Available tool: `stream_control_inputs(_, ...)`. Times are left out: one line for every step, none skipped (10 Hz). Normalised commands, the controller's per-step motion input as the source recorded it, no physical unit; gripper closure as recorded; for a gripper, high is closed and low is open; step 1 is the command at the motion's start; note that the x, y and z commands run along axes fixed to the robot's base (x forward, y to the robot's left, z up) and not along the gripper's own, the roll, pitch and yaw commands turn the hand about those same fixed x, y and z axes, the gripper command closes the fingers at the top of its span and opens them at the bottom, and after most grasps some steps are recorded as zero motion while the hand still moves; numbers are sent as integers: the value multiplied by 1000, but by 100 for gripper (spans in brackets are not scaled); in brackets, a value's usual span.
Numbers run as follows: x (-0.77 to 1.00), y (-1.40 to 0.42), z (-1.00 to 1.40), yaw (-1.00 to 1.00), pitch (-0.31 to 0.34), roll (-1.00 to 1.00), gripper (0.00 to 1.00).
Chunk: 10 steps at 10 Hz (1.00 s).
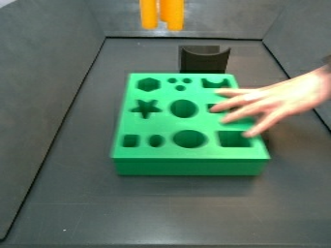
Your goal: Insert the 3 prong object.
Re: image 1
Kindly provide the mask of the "bare human hand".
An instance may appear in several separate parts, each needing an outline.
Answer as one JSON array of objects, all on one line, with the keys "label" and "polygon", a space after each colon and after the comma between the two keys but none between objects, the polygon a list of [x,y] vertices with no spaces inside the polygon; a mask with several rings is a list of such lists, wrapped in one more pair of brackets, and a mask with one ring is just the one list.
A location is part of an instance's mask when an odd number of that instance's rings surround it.
[{"label": "bare human hand", "polygon": [[227,89],[218,91],[227,100],[211,107],[213,112],[236,108],[222,119],[230,123],[249,116],[261,115],[254,127],[244,133],[253,138],[288,116],[314,109],[331,99],[331,66],[257,89]]}]

